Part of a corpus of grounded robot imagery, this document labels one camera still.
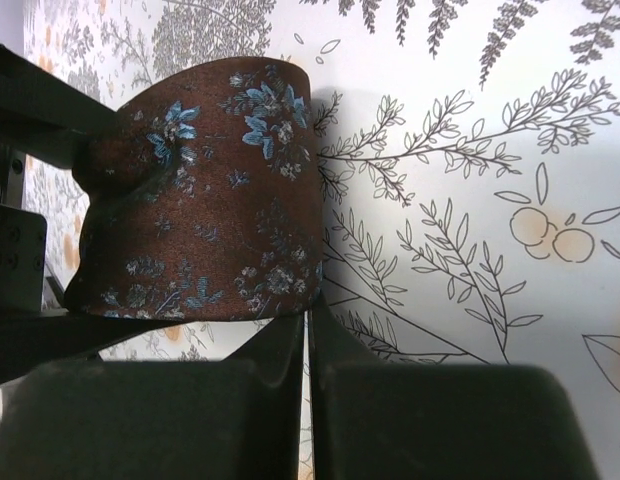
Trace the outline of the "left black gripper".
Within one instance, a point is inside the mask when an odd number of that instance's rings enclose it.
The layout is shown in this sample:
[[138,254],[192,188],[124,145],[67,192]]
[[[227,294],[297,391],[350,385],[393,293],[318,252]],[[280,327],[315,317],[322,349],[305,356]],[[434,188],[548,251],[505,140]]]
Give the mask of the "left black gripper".
[[65,309],[38,312],[47,221],[22,208],[24,153],[69,170],[115,118],[114,110],[0,43],[0,385],[38,365],[86,358],[129,338],[183,323]]

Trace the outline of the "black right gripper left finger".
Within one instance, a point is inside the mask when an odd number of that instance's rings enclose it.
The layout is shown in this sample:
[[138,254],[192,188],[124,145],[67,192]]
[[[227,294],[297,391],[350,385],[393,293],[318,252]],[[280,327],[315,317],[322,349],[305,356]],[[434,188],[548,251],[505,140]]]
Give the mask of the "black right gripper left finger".
[[0,479],[293,479],[304,320],[220,361],[63,361],[0,420]]

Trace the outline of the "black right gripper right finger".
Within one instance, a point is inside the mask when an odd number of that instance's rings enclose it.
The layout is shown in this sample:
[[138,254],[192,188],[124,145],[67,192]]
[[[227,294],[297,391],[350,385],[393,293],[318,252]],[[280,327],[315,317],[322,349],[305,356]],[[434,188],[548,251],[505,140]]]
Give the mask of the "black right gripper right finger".
[[318,479],[594,479],[569,398],[531,366],[398,364],[309,315]]

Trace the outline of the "brown blue floral tie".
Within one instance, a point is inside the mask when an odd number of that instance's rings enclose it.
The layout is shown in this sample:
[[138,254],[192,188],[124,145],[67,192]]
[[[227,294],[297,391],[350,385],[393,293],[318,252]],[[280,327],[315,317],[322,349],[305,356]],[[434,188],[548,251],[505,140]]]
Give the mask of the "brown blue floral tie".
[[308,309],[323,278],[310,92],[292,63],[237,57],[121,107],[72,169],[89,206],[66,307],[168,321]]

